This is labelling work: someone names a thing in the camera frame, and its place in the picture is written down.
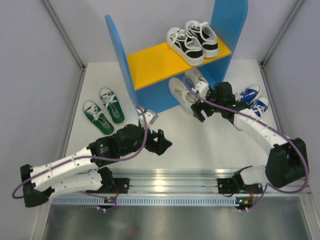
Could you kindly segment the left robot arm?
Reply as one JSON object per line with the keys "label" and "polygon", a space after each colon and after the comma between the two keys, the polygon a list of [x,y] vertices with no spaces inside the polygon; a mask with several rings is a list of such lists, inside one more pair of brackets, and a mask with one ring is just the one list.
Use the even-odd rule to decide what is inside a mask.
{"label": "left robot arm", "polygon": [[20,175],[24,205],[37,207],[75,192],[112,193],[116,182],[108,165],[132,159],[143,149],[160,156],[171,146],[161,129],[128,124],[60,160],[42,166],[23,165]]}

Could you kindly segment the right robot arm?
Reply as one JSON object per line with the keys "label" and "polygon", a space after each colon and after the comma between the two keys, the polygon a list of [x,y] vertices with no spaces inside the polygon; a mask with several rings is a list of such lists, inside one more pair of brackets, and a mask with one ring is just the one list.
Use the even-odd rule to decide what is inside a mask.
{"label": "right robot arm", "polygon": [[248,104],[236,100],[228,82],[210,87],[201,81],[189,91],[197,99],[191,106],[195,118],[204,122],[214,113],[220,113],[237,130],[254,140],[267,155],[265,163],[246,166],[234,173],[236,191],[245,193],[253,184],[265,184],[282,192],[283,187],[300,179],[304,179],[304,184],[296,193],[307,187],[309,166],[306,144],[302,139],[291,139],[261,120]]}

